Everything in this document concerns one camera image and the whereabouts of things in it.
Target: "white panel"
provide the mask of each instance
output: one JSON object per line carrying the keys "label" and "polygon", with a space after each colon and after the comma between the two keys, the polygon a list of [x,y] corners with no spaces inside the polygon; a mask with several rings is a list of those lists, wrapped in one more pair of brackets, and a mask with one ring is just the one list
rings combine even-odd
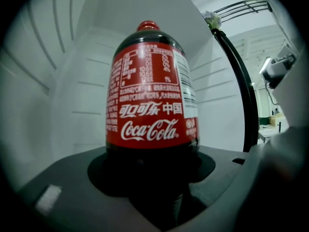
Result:
{"label": "white panel", "polygon": [[201,145],[242,151],[244,114],[239,86],[224,51],[210,39],[189,61]]}
{"label": "white panel", "polygon": [[73,144],[105,144],[105,115],[72,114],[71,118]]}
{"label": "white panel", "polygon": [[105,109],[113,53],[102,50],[96,42],[100,39],[116,45],[123,36],[99,29],[89,32],[72,52],[55,91],[53,149],[59,158],[105,145]]}
{"label": "white panel", "polygon": [[74,93],[68,97],[71,110],[105,115],[106,92],[106,87],[77,83]]}
{"label": "white panel", "polygon": [[78,19],[81,15],[84,2],[85,0],[73,0],[72,1],[72,24],[73,24],[74,35],[76,33]]}
{"label": "white panel", "polygon": [[53,0],[30,0],[35,26],[42,42],[57,67],[63,57],[63,51],[56,30]]}
{"label": "white panel", "polygon": [[244,119],[237,96],[198,104],[200,144],[243,151]]}
{"label": "white panel", "polygon": [[263,117],[268,117],[271,114],[269,114],[269,102],[268,102],[268,94],[266,89],[260,89],[260,98],[261,98],[261,109],[262,109],[262,115]]}
{"label": "white panel", "polygon": [[197,102],[212,101],[239,94],[237,82],[228,82],[196,92]]}
{"label": "white panel", "polygon": [[101,16],[102,8],[98,6],[99,0],[85,0],[75,30],[75,39],[78,40],[92,27],[95,18]]}
{"label": "white panel", "polygon": [[106,87],[109,81],[110,65],[89,59],[83,59],[81,65],[82,68],[80,69],[78,81],[104,85]]}
{"label": "white panel", "polygon": [[54,161],[50,148],[50,101],[14,62],[2,60],[1,57],[0,160],[17,191]]}
{"label": "white panel", "polygon": [[42,83],[48,87],[53,85],[54,68],[36,38],[26,6],[11,24],[3,45]]}
{"label": "white panel", "polygon": [[257,112],[258,112],[258,116],[261,117],[262,114],[262,110],[261,110],[261,100],[260,100],[260,94],[258,93],[258,90],[254,91],[254,95],[255,95],[255,100],[256,100],[256,105],[257,105]]}
{"label": "white panel", "polygon": [[59,29],[66,51],[72,44],[70,32],[70,0],[56,0]]}
{"label": "white panel", "polygon": [[198,90],[218,86],[224,84],[226,82],[232,81],[232,76],[230,72],[226,68],[221,72],[216,72],[214,74],[209,74],[208,76],[197,79],[193,82],[194,90],[197,92]]}

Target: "bottle cap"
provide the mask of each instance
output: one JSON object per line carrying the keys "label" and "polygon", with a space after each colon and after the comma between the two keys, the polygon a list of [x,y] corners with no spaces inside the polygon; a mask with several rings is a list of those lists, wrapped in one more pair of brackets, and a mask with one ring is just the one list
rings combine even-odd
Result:
{"label": "bottle cap", "polygon": [[160,27],[154,21],[143,21],[136,31],[142,30],[160,30]]}

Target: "black cable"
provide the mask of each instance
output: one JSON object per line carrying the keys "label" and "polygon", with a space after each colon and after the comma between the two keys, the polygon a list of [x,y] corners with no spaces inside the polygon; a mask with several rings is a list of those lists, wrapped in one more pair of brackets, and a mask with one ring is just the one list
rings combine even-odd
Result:
{"label": "black cable", "polygon": [[267,91],[267,93],[268,93],[268,96],[270,97],[271,103],[273,103],[275,106],[278,105],[278,103],[275,104],[275,103],[273,102],[272,96],[270,95],[270,92],[269,92],[269,90],[268,90],[268,88],[267,88],[267,84],[266,84],[266,83],[265,83],[265,88],[266,88],[266,91]]}

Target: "white label sticker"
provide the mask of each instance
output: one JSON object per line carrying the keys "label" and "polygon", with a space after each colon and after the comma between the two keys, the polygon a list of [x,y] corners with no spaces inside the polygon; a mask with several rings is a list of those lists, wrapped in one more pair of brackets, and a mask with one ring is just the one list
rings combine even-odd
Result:
{"label": "white label sticker", "polygon": [[39,200],[35,204],[35,208],[42,213],[43,215],[47,216],[51,210],[53,209],[56,201],[59,198],[62,190],[61,187],[57,187],[54,185],[49,185],[43,195],[39,198]]}
{"label": "white label sticker", "polygon": [[173,50],[174,61],[180,79],[180,88],[183,99],[184,118],[197,117],[197,100],[190,77],[190,69],[187,60],[179,52]]}

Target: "ceiling light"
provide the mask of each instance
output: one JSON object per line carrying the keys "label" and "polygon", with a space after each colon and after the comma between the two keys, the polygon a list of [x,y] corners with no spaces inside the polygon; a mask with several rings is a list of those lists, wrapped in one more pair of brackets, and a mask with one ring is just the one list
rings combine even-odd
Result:
{"label": "ceiling light", "polygon": [[270,60],[271,60],[270,57],[266,58],[266,60],[265,60],[265,62],[264,62],[264,64],[263,64],[263,67],[261,68],[259,74],[261,74],[262,71],[266,68],[266,66],[268,65],[268,63],[269,63]]}

